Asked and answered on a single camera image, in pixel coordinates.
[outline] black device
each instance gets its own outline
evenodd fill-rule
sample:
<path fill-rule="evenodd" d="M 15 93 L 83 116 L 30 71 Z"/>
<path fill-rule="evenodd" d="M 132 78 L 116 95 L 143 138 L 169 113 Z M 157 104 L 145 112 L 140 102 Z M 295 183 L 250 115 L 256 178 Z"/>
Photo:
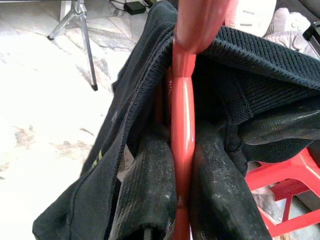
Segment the black device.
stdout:
<path fill-rule="evenodd" d="M 146 7 L 139 1 L 126 2 L 123 8 L 130 15 L 143 14 L 146 11 Z"/>
<path fill-rule="evenodd" d="M 307 40 L 315 53 L 320 58 L 320 21 L 316 21 L 303 33 L 303 37 Z"/>
<path fill-rule="evenodd" d="M 152 7 L 153 4 L 157 3 L 157 0 L 143 0 L 149 8 Z"/>

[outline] metal tripod leg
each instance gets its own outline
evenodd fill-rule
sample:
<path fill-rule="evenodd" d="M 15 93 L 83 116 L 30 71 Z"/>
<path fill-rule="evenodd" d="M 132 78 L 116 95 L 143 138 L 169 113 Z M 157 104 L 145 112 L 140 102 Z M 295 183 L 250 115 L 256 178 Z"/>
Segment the metal tripod leg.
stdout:
<path fill-rule="evenodd" d="M 60 32 L 61 29 L 65 28 L 65 26 L 73 19 L 80 18 L 81 22 L 81 32 L 84 44 L 84 50 L 87 55 L 87 61 L 89 65 L 89 72 L 91 75 L 90 85 L 94 91 L 98 90 L 96 73 L 94 68 L 94 61 L 90 47 L 89 34 L 87 28 L 87 9 L 84 5 L 84 0 L 73 0 L 71 5 L 71 10 L 68 14 L 61 20 L 61 22 L 55 27 L 55 29 L 50 33 L 48 39 L 53 40 L 55 36 Z"/>

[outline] marble floor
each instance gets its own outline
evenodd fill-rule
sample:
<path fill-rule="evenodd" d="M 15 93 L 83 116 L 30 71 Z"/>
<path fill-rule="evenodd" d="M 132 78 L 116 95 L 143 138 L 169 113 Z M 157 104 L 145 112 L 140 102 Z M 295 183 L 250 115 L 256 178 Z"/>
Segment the marble floor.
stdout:
<path fill-rule="evenodd" d="M 2 240 L 34 239 L 33 220 L 78 178 L 113 99 L 111 84 L 148 16 L 131 16 L 106 0 L 86 1 L 94 92 L 79 23 L 47 39 L 60 4 L 0 3 Z"/>

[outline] red plastic stool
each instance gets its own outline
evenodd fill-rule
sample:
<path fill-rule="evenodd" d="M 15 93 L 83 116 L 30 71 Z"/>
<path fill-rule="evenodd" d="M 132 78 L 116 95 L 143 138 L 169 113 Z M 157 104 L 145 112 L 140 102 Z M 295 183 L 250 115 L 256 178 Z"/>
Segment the red plastic stool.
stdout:
<path fill-rule="evenodd" d="M 272 237 L 320 223 L 320 209 L 289 219 L 293 196 L 311 190 L 320 198 L 320 168 L 306 148 L 289 160 L 265 164 L 249 172 L 245 180 L 251 191 L 277 184 L 271 187 L 275 200 L 286 199 L 282 222 L 279 224 L 259 208 Z"/>

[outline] clothing tag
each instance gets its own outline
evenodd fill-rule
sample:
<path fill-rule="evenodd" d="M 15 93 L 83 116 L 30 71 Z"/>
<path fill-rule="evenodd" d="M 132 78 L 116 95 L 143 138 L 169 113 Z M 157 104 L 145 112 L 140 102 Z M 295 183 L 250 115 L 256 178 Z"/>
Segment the clothing tag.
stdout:
<path fill-rule="evenodd" d="M 130 170 L 132 163 L 134 162 L 135 158 L 130 152 L 129 148 L 127 145 L 124 147 L 124 153 L 123 153 L 123 158 L 122 158 L 122 163 L 120 165 L 124 165 L 124 167 L 119 167 L 119 172 L 117 175 L 117 178 L 119 179 L 120 182 L 122 182 L 127 175 L 128 171 Z"/>

